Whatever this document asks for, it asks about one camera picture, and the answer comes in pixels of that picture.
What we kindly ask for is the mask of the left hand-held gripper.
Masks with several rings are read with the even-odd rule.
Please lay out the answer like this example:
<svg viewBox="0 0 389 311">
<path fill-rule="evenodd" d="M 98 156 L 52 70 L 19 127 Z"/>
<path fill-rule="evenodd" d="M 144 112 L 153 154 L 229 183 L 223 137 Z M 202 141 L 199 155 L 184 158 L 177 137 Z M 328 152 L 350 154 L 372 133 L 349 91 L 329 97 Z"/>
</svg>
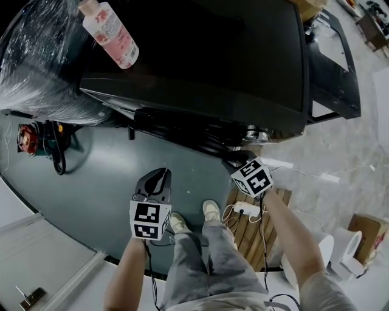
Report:
<svg viewBox="0 0 389 311">
<path fill-rule="evenodd" d="M 159 241 L 170 221 L 171 171 L 158 168 L 141 177 L 130 201 L 132 236 Z"/>
</svg>

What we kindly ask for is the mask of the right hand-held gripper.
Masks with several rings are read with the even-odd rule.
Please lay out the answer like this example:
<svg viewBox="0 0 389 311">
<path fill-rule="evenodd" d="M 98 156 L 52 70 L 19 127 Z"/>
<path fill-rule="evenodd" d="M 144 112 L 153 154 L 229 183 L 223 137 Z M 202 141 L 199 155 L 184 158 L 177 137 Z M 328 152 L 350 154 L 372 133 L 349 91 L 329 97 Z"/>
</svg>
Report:
<svg viewBox="0 0 389 311">
<path fill-rule="evenodd" d="M 222 164 L 238 189 L 247 196 L 257 198 L 274 185 L 269 169 L 252 151 L 229 152 Z"/>
</svg>

